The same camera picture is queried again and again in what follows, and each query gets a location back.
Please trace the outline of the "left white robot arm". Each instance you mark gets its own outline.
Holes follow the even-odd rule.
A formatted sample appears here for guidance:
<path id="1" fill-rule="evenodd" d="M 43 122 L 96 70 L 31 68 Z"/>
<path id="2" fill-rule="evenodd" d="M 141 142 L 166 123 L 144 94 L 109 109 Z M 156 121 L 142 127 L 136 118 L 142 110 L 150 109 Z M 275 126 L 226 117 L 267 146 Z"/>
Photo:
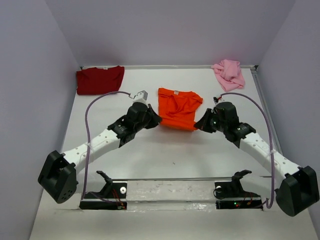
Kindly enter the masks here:
<path id="1" fill-rule="evenodd" d="M 62 204 L 77 192 L 78 174 L 87 172 L 90 163 L 132 141 L 139 131 L 153 129 L 161 122 L 150 104 L 134 102 L 125 115 L 96 137 L 63 153 L 49 153 L 37 181 L 57 204 Z"/>

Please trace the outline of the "orange t-shirt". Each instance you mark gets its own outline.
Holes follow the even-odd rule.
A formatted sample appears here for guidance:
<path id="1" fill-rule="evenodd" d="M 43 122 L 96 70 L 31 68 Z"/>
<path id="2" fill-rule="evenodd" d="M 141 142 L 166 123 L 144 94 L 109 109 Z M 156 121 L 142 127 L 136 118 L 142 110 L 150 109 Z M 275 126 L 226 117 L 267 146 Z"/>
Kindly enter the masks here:
<path id="1" fill-rule="evenodd" d="M 194 127 L 197 109 L 203 98 L 193 91 L 176 91 L 166 88 L 158 89 L 158 115 L 161 125 L 177 130 L 196 130 Z"/>

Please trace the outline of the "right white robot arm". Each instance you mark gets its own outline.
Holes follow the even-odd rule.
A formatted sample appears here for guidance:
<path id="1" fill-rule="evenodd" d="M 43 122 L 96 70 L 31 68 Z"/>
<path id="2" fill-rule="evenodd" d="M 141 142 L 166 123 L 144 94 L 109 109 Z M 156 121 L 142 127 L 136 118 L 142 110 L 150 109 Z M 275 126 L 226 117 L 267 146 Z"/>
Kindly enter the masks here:
<path id="1" fill-rule="evenodd" d="M 271 174 L 271 183 L 258 181 L 261 188 L 255 193 L 264 198 L 275 196 L 277 205 L 288 216 L 294 217 L 320 200 L 315 170 L 301 167 L 273 150 L 272 144 L 266 143 L 252 126 L 239 120 L 231 102 L 208 108 L 194 127 L 207 133 L 223 133 L 229 142 L 263 166 Z"/>

